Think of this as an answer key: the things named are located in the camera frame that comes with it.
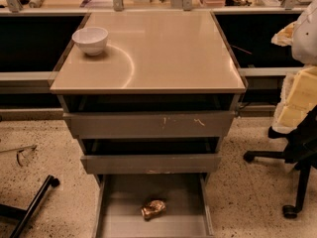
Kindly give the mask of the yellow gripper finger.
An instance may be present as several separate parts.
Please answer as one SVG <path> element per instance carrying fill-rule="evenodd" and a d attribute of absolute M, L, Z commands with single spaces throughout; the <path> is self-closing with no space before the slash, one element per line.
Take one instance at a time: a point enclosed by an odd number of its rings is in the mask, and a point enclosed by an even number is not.
<path fill-rule="evenodd" d="M 293 44 L 294 26 L 294 22 L 288 24 L 271 38 L 271 42 L 281 47 L 291 46 Z"/>
<path fill-rule="evenodd" d="M 289 73 L 282 85 L 277 123 L 295 128 L 317 105 L 317 66 Z"/>

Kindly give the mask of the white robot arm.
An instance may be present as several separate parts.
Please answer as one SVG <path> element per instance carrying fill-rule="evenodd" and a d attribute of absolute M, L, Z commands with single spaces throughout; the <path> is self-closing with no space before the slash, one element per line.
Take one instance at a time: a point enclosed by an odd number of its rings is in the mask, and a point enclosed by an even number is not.
<path fill-rule="evenodd" d="M 291 46 L 292 57 L 304 64 L 299 72 L 286 75 L 274 112 L 273 130 L 288 133 L 317 105 L 317 0 L 295 22 L 276 33 L 271 42 Z"/>

